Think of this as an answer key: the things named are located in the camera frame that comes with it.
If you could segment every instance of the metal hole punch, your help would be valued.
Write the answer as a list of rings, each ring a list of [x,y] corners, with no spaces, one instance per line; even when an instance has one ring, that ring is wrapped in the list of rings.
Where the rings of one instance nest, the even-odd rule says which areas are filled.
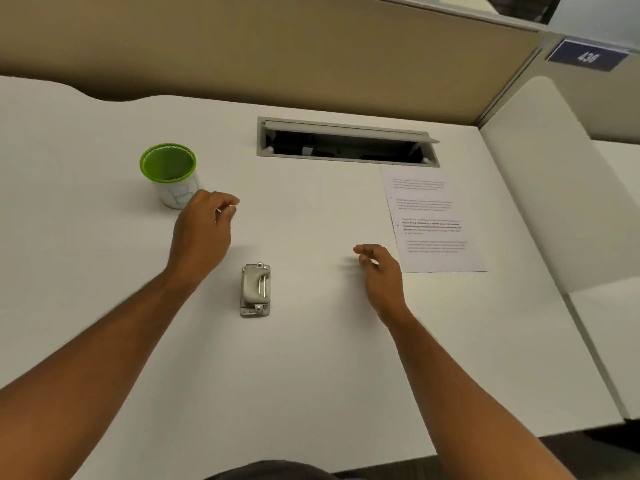
[[[266,264],[245,264],[242,268],[240,316],[266,317],[271,311],[271,268]]]

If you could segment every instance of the green cup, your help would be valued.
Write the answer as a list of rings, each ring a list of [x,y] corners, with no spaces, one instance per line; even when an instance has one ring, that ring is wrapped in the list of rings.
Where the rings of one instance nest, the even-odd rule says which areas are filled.
[[[184,209],[200,188],[196,155],[181,144],[152,146],[142,153],[140,170],[151,180],[160,200],[172,209]]]

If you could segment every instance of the green rim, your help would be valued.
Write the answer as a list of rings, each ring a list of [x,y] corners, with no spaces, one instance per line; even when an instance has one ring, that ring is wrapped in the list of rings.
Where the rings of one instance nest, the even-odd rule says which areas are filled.
[[[142,153],[140,171],[152,182],[181,182],[196,170],[196,155],[183,144],[156,144]]]

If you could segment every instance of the forearm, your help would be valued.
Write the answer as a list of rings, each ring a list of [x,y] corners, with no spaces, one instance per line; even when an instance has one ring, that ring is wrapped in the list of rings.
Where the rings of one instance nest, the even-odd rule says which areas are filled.
[[[573,478],[408,310],[386,322],[431,439],[453,478]]]
[[[0,390],[0,476],[70,478],[195,286],[164,273],[156,276]]]

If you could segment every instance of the blue sign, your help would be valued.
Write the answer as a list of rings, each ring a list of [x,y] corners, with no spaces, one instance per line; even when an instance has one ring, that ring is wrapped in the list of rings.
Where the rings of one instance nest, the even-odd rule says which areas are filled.
[[[611,72],[627,58],[629,51],[623,48],[603,47],[577,40],[564,39],[547,57],[549,62],[560,62],[587,69]]]

